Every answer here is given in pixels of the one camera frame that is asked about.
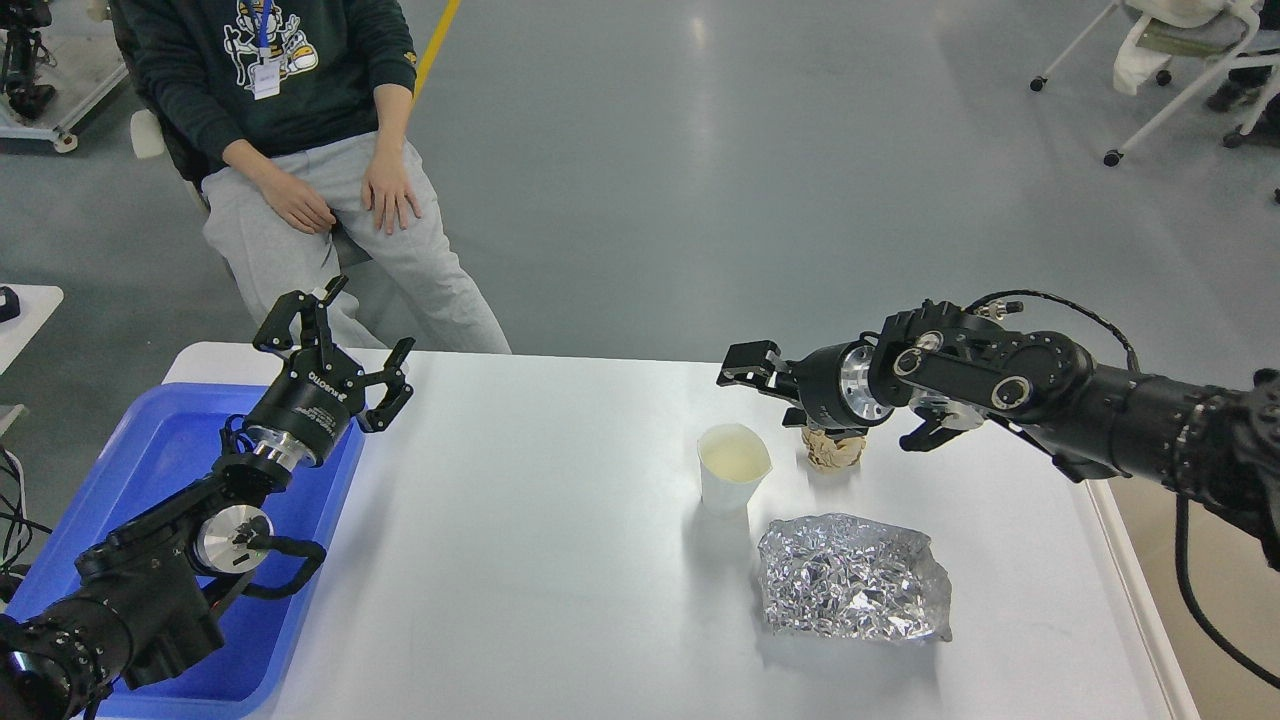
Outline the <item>person's left hand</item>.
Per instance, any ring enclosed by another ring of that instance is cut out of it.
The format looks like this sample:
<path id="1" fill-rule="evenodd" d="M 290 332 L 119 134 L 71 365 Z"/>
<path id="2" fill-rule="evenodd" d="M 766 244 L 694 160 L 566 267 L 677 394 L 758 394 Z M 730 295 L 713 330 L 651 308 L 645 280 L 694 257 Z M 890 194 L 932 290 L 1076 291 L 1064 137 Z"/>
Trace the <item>person's left hand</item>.
<path id="1" fill-rule="evenodd" d="M 374 229 L 383 234 L 407 231 L 422 218 L 417 195 L 404 160 L 394 149 L 375 149 L 364 176 L 362 201 L 371 213 Z"/>

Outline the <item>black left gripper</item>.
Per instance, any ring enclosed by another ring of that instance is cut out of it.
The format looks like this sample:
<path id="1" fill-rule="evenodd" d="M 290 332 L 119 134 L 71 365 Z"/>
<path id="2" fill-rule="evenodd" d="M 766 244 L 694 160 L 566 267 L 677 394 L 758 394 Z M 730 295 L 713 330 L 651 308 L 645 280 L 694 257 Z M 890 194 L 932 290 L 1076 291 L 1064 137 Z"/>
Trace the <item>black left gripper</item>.
<path id="1" fill-rule="evenodd" d="M 323 292 L 283 293 L 251 341 L 260 352 L 293 354 L 246 416 L 244 430 L 255 441 L 292 438 L 311 468 L 329 459 L 353 416 L 362 433 L 384 432 L 413 393 L 403 369 L 413 337 L 401 338 L 383 368 L 367 374 L 337 348 L 328 309 L 347 283 L 347 275 L 337 275 Z M 376 406 L 365 407 L 365 389 L 374 386 L 385 392 Z"/>

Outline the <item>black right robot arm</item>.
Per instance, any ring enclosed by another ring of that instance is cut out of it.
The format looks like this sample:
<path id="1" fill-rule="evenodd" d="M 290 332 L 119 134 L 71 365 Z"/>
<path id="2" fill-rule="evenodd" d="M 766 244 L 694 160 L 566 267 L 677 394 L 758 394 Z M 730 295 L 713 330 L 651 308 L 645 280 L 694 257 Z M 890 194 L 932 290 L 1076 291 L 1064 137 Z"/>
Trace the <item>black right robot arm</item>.
<path id="1" fill-rule="evenodd" d="M 785 401 L 786 427 L 831 439 L 863 437 L 906 407 L 919 427 L 899 441 L 929 452 L 992 421 L 1050 457 L 1069 480 L 1139 477 L 1175 493 L 1175 571 L 1201 630 L 1270 685 L 1277 675 L 1235 647 L 1207 619 L 1190 585 L 1189 506 L 1256 538 L 1277 566 L 1277 372 L 1257 370 L 1248 389 L 1196 386 L 1140 369 L 1129 338 L 1124 366 L 1097 363 L 1056 331 L 1018 332 L 1004 319 L 1029 290 L 1006 290 L 966 305 L 925 300 L 895 313 L 879 331 L 799 360 L 768 340 L 730 346 L 718 386 L 746 386 Z"/>

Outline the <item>person's right hand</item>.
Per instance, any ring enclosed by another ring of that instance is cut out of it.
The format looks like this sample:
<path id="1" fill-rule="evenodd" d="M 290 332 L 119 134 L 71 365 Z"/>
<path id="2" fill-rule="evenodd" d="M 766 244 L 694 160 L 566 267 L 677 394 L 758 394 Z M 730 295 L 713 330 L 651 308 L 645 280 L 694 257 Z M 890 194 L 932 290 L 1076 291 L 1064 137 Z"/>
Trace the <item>person's right hand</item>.
<path id="1" fill-rule="evenodd" d="M 321 195 L 289 173 L 276 173 L 259 182 L 269 208 L 289 227 L 306 234 L 332 229 L 337 218 Z"/>

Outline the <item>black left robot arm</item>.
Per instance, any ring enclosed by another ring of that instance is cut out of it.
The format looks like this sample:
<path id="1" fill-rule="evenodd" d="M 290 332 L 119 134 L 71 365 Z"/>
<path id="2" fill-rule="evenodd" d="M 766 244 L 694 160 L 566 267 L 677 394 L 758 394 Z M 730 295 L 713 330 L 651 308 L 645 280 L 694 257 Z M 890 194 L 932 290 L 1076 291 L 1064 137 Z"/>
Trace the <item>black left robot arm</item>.
<path id="1" fill-rule="evenodd" d="M 40 615 L 3 618 L 3 716 L 92 719 L 123 680 L 179 676 L 225 643 L 221 615 L 242 597 L 300 593 L 326 551 L 276 533 L 262 510 L 300 466 L 319 468 L 349 424 L 389 427 L 410 400 L 404 337 L 366 373 L 332 338 L 328 310 L 347 284 L 282 295 L 253 338 L 283 363 L 253 409 L 229 416 L 210 473 L 76 560 L 79 588 Z"/>

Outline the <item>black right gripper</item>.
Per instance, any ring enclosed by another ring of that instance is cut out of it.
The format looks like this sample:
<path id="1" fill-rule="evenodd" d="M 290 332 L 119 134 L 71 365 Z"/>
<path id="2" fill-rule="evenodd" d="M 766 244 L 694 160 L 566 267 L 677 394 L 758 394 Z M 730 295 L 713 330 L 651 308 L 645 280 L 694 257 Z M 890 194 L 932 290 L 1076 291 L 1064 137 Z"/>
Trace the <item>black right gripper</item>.
<path id="1" fill-rule="evenodd" d="M 718 387 L 744 386 L 772 398 L 799 401 L 782 419 L 786 428 L 812 423 L 826 430 L 867 430 L 887 421 L 893 407 L 870 388 L 874 346 L 868 341 L 831 345 L 795 363 L 769 340 L 731 345 L 716 377 Z"/>

